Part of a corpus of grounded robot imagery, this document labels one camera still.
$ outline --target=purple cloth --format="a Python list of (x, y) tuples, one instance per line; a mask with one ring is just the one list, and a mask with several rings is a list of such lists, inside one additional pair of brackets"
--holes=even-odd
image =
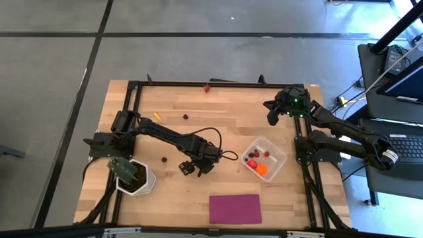
[(258, 194), (210, 196), (210, 223), (262, 223)]

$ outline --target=plastic container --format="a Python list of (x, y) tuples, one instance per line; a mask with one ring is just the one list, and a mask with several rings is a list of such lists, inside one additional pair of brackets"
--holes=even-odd
[[(249, 153), (254, 153), (255, 149), (259, 152), (260, 156), (250, 158)], [(266, 151), (269, 152), (268, 157), (264, 156), (264, 152)], [(245, 161), (246, 158), (248, 159), (248, 161), (254, 159), (258, 165), (266, 165), (267, 173), (265, 175), (258, 174), (255, 169), (251, 168), (247, 164), (248, 161)], [(251, 143), (248, 149), (244, 152), (244, 155), (241, 158), (241, 163), (243, 163), (249, 170), (251, 170), (251, 172), (260, 177), (262, 180), (270, 182), (279, 172), (282, 166), (284, 166), (286, 159), (287, 155), (283, 149), (274, 145), (272, 142), (270, 142), (270, 140), (266, 139), (264, 136), (259, 136)]]

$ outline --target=potted plant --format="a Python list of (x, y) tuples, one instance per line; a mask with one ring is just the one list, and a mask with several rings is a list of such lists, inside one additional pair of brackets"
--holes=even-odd
[(116, 175), (116, 188), (131, 196), (150, 193), (156, 183), (153, 171), (135, 159), (114, 157), (107, 167)]

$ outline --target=plant pot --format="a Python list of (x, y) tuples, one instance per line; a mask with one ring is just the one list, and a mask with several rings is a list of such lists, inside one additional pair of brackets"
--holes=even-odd
[(140, 180), (143, 181), (143, 184), (139, 184), (138, 188), (128, 189), (126, 184), (123, 183), (119, 178), (116, 179), (116, 188), (122, 192), (129, 194), (131, 196), (137, 196), (141, 194), (149, 194), (156, 183), (156, 176), (153, 174), (153, 171), (145, 163), (131, 159), (130, 163), (135, 165), (138, 168), (138, 176)]

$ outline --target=red toy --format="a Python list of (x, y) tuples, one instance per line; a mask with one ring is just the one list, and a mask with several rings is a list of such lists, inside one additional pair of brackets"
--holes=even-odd
[(254, 159), (248, 161), (247, 164), (253, 169), (257, 168), (257, 162)]

